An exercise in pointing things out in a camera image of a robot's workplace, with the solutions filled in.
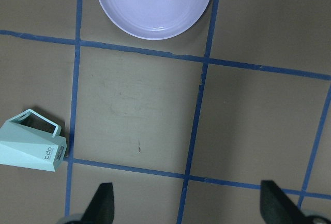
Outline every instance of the plate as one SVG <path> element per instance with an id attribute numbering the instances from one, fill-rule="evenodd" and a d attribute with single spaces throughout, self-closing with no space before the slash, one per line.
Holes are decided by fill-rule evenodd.
<path id="1" fill-rule="evenodd" d="M 107 16 L 135 37 L 160 40 L 193 26 L 209 0 L 99 0 Z"/>

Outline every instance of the round plate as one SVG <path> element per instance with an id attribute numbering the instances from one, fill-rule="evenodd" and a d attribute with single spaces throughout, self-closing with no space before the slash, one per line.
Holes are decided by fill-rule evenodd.
<path id="1" fill-rule="evenodd" d="M 209 0 L 99 0 L 108 17 L 123 31 L 142 39 L 174 37 L 189 29 Z"/>

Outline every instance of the light blue pitcher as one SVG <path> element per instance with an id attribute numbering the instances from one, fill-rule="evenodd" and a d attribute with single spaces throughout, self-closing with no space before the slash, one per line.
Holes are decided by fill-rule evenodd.
<path id="1" fill-rule="evenodd" d="M 53 133 L 21 125 L 31 114 L 55 126 Z M 0 163 L 45 171 L 55 171 L 63 161 L 66 138 L 61 126 L 28 109 L 5 121 L 0 128 Z"/>

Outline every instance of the mint green jug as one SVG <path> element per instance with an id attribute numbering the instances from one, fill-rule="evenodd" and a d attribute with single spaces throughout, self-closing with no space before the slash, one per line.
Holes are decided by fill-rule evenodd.
<path id="1" fill-rule="evenodd" d="M 31 114 L 55 126 L 49 133 L 21 123 Z M 9 166 L 55 171 L 63 161 L 66 138 L 59 136 L 61 126 L 32 109 L 6 120 L 0 128 L 0 163 Z"/>

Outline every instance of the white plate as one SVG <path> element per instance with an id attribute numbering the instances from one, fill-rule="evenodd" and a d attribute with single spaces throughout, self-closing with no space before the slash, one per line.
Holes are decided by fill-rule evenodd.
<path id="1" fill-rule="evenodd" d="M 174 37 L 189 29 L 209 0 L 99 0 L 108 17 L 123 31 L 142 39 Z"/>

